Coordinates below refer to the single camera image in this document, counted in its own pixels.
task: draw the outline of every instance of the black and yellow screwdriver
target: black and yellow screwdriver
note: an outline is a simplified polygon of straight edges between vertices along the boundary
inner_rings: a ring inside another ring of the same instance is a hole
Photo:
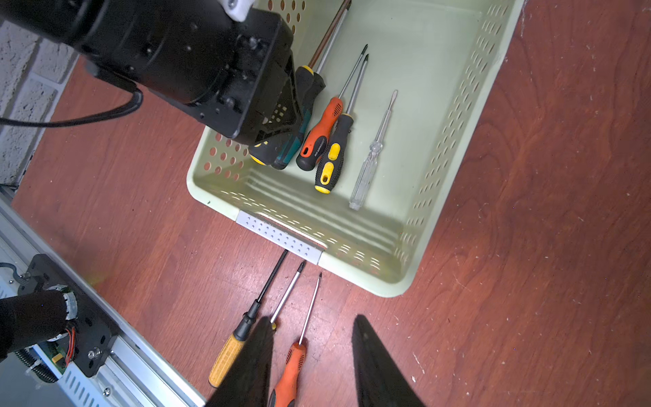
[[[316,170],[316,178],[314,180],[314,187],[317,191],[322,193],[330,193],[337,185],[341,169],[344,166],[344,153],[346,152],[346,145],[348,144],[348,134],[353,127],[353,117],[350,115],[353,111],[353,106],[357,100],[357,93],[364,79],[364,71],[368,64],[368,54],[364,58],[364,63],[359,70],[353,95],[350,97],[348,108],[346,112],[339,115],[335,127],[335,131],[330,137],[324,156],[319,162],[319,167]]]
[[[249,333],[251,332],[251,326],[253,326],[255,323],[255,318],[257,317],[258,310],[262,305],[262,299],[267,293],[267,290],[269,289],[273,278],[276,276],[276,274],[278,274],[278,269],[283,264],[283,260],[287,256],[287,253],[287,250],[283,251],[281,258],[278,260],[278,263],[276,263],[276,267],[273,268],[271,275],[267,279],[262,292],[260,292],[258,298],[253,302],[253,304],[251,304],[251,308],[248,310],[248,312],[242,316],[242,321],[240,321],[238,327],[235,328],[233,333],[226,340],[224,347],[221,349],[221,352],[217,356],[217,360],[215,360],[215,364],[213,365],[212,370],[210,371],[210,375],[208,376],[208,381],[213,387],[218,387],[221,384],[221,381],[224,380],[224,376],[226,376],[226,373],[228,373],[230,367],[233,365],[233,362],[235,362],[235,359],[240,354],[240,351],[244,346],[244,342],[249,337]]]
[[[298,165],[300,169],[304,171],[312,171],[319,158],[321,158],[321,155],[324,153],[333,126],[337,122],[339,115],[344,111],[344,102],[341,100],[341,97],[344,96],[346,87],[348,87],[350,80],[353,78],[367,48],[368,44],[364,46],[362,53],[359,54],[359,58],[357,59],[353,70],[350,72],[344,87],[341,89],[339,96],[330,99],[330,102],[325,107],[324,114],[321,116],[321,120],[319,120],[319,123],[317,123],[308,133],[303,148],[301,149],[301,153],[296,157],[296,165]]]

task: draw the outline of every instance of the orange screwdriver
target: orange screwdriver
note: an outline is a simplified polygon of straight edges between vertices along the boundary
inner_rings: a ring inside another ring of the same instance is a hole
[[[305,139],[305,144],[303,144],[303,149],[301,154],[298,154],[296,157],[296,165],[303,171],[312,171],[316,167],[321,154],[326,150],[327,142],[330,140],[330,132],[332,131],[332,126],[334,126],[339,115],[344,111],[344,102],[341,100],[341,96],[344,96],[346,87],[350,83],[350,80],[353,78],[359,63],[364,57],[364,53],[368,48],[368,44],[362,50],[362,53],[359,55],[353,71],[350,72],[346,83],[344,84],[343,89],[339,93],[339,96],[335,96],[330,99],[325,108],[324,114],[321,116],[321,120],[312,128],[312,130],[307,135]]]
[[[318,291],[319,284],[321,283],[321,276],[322,273],[319,273],[319,278],[316,280],[316,287],[314,288],[314,294],[312,295],[310,309],[307,310],[307,316],[305,317],[305,323],[303,324],[303,332],[301,332],[301,338],[298,340],[298,342],[294,342],[292,344],[292,347],[289,348],[285,370],[281,376],[281,379],[278,381],[278,384],[271,392],[271,397],[269,398],[269,407],[294,407],[296,404],[298,374],[301,372],[303,362],[305,361],[305,354],[307,353],[307,348],[305,348],[305,345],[303,344],[303,338],[305,337],[305,330],[307,329],[307,321],[310,320],[312,307],[314,307],[316,292]]]

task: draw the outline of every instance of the wooden table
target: wooden table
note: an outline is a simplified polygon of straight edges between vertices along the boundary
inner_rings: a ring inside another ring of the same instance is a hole
[[[356,404],[360,313],[427,405],[651,403],[650,29],[649,0],[527,3],[411,288],[324,275],[299,405]],[[81,65],[54,119],[128,98]],[[150,94],[125,119],[48,130],[14,208],[208,396],[281,249],[190,197],[201,130]],[[318,272],[283,311],[272,385]]]

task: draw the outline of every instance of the transparent screwdriver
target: transparent screwdriver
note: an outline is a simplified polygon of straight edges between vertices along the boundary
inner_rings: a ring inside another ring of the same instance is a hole
[[[384,118],[382,118],[382,124],[378,130],[378,134],[375,136],[375,140],[370,145],[370,152],[368,157],[364,160],[362,164],[362,169],[359,172],[357,177],[357,182],[355,183],[355,189],[353,189],[352,195],[350,195],[350,201],[348,204],[350,208],[354,210],[359,210],[364,203],[364,199],[368,193],[368,187],[370,182],[375,175],[375,168],[378,166],[378,156],[380,151],[382,151],[382,140],[384,140],[384,133],[387,131],[387,126],[389,125],[389,117],[391,117],[391,108],[393,107],[393,102],[398,96],[398,91],[393,91],[391,95],[391,103],[389,103],[389,108],[384,113]]]

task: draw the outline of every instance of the light green basket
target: light green basket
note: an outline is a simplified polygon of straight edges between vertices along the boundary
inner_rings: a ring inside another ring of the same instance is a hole
[[[339,0],[272,0],[295,29],[305,64]],[[360,50],[369,64],[353,112],[342,176],[330,195],[314,171],[255,163],[246,146],[206,128],[187,174],[201,203],[383,297],[404,293],[423,253],[504,59],[522,0],[353,0],[322,76],[311,128],[339,93]],[[391,93],[398,89],[364,207],[348,208]],[[344,95],[344,105],[350,91]]]

